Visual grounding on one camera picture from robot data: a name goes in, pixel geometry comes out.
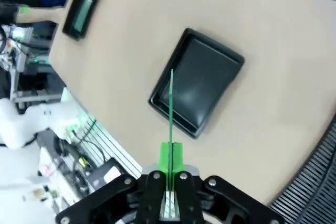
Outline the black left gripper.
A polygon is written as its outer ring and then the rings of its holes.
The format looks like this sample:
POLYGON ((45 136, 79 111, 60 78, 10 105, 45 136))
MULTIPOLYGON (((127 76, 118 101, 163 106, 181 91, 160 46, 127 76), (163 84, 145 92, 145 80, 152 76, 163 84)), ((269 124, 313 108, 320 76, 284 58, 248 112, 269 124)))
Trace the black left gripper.
POLYGON ((1 3, 0 6, 0 22, 1 24, 16 23, 17 14, 28 15, 30 8, 28 6, 18 7, 15 4, 1 3))

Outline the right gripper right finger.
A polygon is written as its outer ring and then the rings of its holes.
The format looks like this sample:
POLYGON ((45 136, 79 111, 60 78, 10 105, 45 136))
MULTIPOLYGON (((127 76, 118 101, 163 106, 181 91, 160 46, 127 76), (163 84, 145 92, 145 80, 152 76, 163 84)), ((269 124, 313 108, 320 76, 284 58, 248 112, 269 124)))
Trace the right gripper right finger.
POLYGON ((183 146, 173 144, 175 198, 181 223, 284 223, 284 218, 217 175, 201 179, 183 164, 183 146))

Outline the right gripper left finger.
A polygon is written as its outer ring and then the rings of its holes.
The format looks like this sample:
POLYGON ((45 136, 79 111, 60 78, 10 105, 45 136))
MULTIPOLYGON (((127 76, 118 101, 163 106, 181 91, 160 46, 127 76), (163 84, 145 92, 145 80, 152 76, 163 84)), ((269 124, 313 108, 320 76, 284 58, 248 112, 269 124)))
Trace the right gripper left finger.
POLYGON ((172 143, 160 147, 157 170, 138 179, 123 174, 60 212, 55 223, 158 223, 171 171, 172 143))

